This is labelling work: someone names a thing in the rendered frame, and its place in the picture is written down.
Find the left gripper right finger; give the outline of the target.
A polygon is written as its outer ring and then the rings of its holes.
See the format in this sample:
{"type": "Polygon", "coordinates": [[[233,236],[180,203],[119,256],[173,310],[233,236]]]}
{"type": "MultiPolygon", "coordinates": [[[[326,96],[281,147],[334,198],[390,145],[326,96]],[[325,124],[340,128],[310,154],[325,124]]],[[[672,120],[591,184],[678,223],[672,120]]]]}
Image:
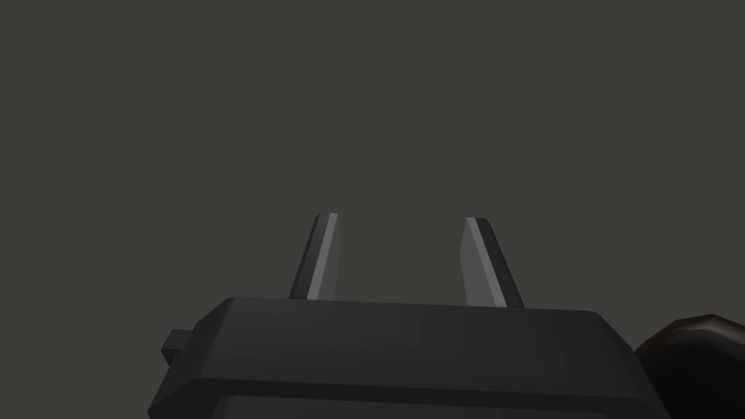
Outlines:
{"type": "Polygon", "coordinates": [[[496,308],[524,308],[525,304],[486,218],[465,219],[459,261],[466,305],[496,308]]]}

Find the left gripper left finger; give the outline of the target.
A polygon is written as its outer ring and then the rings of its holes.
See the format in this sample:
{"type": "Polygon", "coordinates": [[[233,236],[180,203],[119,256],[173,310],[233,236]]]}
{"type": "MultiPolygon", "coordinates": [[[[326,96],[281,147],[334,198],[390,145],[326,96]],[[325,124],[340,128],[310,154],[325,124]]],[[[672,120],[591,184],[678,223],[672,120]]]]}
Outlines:
{"type": "Polygon", "coordinates": [[[319,213],[312,224],[292,283],[290,298],[334,300],[339,265],[339,214],[319,213]]]}

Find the dark brown round knob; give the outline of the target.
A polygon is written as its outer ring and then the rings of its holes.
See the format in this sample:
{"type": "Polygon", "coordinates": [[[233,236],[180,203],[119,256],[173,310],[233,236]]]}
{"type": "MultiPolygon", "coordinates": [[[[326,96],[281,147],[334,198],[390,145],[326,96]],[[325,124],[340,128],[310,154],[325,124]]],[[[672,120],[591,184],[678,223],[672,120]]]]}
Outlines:
{"type": "Polygon", "coordinates": [[[745,326],[679,319],[635,354],[671,419],[745,419],[745,326]]]}

